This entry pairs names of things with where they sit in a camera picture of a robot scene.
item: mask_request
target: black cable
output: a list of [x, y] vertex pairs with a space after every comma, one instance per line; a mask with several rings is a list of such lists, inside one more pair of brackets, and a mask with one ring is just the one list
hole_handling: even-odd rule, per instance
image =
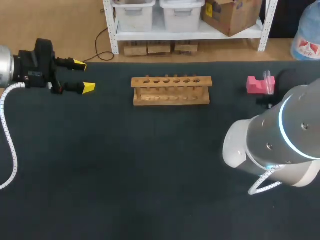
[[[105, 12], [105, 9], [101, 9], [101, 10], [100, 10], [100, 13], [104, 13], [104, 12]], [[87, 61], [90, 61], [90, 60], [92, 60], [92, 59], [94, 59], [94, 58], [96, 58], [96, 57], [98, 57], [100, 60], [105, 61], [105, 62], [111, 61], [112, 59], [114, 59], [115, 55], [114, 55], [114, 53], [113, 53], [112, 51], [103, 51], [103, 52], [98, 53], [98, 48], [97, 48], [98, 38], [101, 36], [101, 34], [103, 34], [103, 33], [104, 33], [105, 31], [107, 31], [107, 30], [108, 30], [108, 28], [102, 30], [102, 31], [98, 34], [98, 36], [96, 36], [96, 38], [95, 38], [94, 47], [95, 47], [95, 53], [96, 53], [96, 55], [94, 55], [93, 57], [90, 57], [90, 58], [82, 61], [83, 63], [84, 63], [84, 62], [87, 62]], [[100, 55], [102, 55], [102, 54], [112, 54], [112, 57], [111, 57], [110, 59], [104, 59], [104, 58], [100, 57]]]

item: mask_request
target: plastic jug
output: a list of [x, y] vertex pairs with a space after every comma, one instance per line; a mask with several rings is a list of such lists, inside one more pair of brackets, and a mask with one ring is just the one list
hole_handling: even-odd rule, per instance
[[291, 54], [300, 61], [320, 60], [320, 0], [304, 10]]

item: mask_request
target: white storage bin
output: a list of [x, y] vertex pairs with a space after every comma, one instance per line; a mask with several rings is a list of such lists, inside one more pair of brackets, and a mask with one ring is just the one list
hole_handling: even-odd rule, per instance
[[156, 0], [145, 0], [144, 2], [137, 4], [112, 3], [123, 32], [150, 32], [152, 30], [152, 13]]
[[166, 30], [172, 33], [197, 32], [203, 5], [205, 0], [160, 0]]

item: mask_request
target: pink object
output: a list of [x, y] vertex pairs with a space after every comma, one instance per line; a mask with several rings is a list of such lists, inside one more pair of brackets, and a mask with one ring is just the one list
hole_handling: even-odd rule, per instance
[[265, 80], [256, 80], [255, 76], [248, 76], [246, 81], [246, 90], [248, 94], [266, 94], [273, 95], [275, 92], [276, 80], [274, 76], [269, 78], [270, 89], [268, 91], [267, 79]]

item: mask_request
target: black mat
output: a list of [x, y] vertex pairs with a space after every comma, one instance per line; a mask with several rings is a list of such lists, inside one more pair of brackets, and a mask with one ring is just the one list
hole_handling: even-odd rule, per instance
[[[232, 169], [222, 144], [237, 120], [263, 113], [243, 93], [249, 75], [317, 62], [103, 64], [61, 80], [96, 82], [94, 94], [19, 89], [5, 105], [18, 155], [0, 191], [1, 240], [314, 240], [319, 178], [249, 196], [255, 176]], [[133, 107], [131, 77], [212, 76], [206, 106]], [[12, 171], [3, 132], [0, 182]]]

